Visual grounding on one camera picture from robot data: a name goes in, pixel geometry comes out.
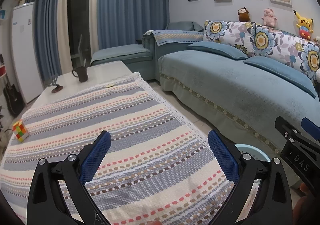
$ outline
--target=refrigerator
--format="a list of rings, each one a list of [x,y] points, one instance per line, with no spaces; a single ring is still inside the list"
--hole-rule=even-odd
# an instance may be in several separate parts
[[[12,57],[20,92],[25,103],[29,103],[44,90],[34,46],[33,17],[33,2],[13,8]]]

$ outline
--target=blue gripper pad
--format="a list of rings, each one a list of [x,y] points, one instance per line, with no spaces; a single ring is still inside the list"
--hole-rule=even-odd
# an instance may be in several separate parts
[[[308,118],[304,118],[301,121],[301,127],[311,135],[314,140],[320,140],[320,128],[311,122]]]
[[[209,132],[208,143],[227,179],[237,183],[240,179],[238,163],[213,130]]]
[[[111,136],[108,132],[105,132],[81,165],[81,175],[79,179],[83,185],[85,185],[86,182],[92,181],[110,146]]]

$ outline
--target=blue curtain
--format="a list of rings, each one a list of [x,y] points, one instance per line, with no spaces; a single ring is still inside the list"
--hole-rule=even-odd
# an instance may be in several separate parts
[[[97,0],[99,49],[134,44],[169,22],[169,0]]]
[[[57,1],[28,0],[34,4],[34,39],[43,81],[62,74],[57,41]]]

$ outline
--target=striped tablecloth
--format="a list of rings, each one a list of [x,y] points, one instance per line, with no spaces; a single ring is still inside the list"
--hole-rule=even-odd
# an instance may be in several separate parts
[[[111,134],[111,148],[85,186],[114,225],[208,224],[233,186],[208,149],[207,136],[138,73],[31,109],[22,119],[30,136],[23,143],[10,141],[0,183],[24,222],[38,160],[77,154],[102,130]],[[65,183],[60,186],[70,213],[81,220]]]

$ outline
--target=mug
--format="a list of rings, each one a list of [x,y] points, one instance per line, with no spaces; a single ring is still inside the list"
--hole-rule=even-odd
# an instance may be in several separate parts
[[[76,78],[79,78],[80,82],[86,82],[88,80],[87,67],[81,66],[72,70],[72,75]]]

